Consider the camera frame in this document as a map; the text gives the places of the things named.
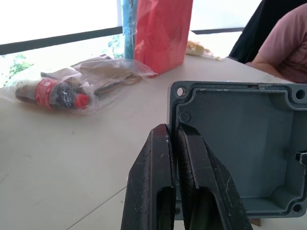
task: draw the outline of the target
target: pink shirt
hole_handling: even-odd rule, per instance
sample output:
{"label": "pink shirt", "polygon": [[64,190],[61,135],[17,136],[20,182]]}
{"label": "pink shirt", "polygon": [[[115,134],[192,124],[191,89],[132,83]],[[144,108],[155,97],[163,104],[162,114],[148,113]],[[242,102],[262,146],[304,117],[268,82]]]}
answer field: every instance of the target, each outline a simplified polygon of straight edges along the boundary
{"label": "pink shirt", "polygon": [[259,55],[288,80],[307,83],[307,3],[277,22]]}

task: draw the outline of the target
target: red paper bag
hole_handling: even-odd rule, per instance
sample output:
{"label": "red paper bag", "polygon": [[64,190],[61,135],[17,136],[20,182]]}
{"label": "red paper bag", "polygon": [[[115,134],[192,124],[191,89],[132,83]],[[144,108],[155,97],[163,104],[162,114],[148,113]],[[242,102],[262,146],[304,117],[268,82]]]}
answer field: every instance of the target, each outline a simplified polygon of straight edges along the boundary
{"label": "red paper bag", "polygon": [[139,0],[134,59],[161,74],[183,63],[193,0]]}

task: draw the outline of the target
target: red bottle label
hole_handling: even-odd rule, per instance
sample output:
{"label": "red bottle label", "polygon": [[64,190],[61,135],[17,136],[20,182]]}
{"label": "red bottle label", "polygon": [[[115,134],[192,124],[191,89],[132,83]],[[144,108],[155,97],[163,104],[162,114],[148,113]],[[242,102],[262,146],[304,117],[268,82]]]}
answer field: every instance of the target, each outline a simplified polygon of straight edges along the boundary
{"label": "red bottle label", "polygon": [[38,105],[52,109],[49,103],[49,96],[53,87],[58,83],[58,80],[52,78],[43,78],[35,89],[35,99]]}

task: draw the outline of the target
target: person's arm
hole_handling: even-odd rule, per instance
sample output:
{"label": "person's arm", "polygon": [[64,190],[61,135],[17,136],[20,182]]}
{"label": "person's arm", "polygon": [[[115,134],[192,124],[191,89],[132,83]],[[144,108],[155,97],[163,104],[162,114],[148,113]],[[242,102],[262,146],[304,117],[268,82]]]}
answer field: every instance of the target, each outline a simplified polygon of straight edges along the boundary
{"label": "person's arm", "polygon": [[277,67],[305,41],[306,19],[298,8],[287,13],[277,22],[249,65],[283,78]]}

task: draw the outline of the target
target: red bottle cap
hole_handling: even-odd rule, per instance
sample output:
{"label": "red bottle cap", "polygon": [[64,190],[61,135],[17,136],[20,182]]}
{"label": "red bottle cap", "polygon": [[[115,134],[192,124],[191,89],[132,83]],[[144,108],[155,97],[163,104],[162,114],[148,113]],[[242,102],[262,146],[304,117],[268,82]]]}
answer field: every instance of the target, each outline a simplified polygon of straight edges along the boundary
{"label": "red bottle cap", "polygon": [[74,107],[76,109],[86,109],[87,105],[90,102],[90,98],[86,94],[77,94],[74,100]]}

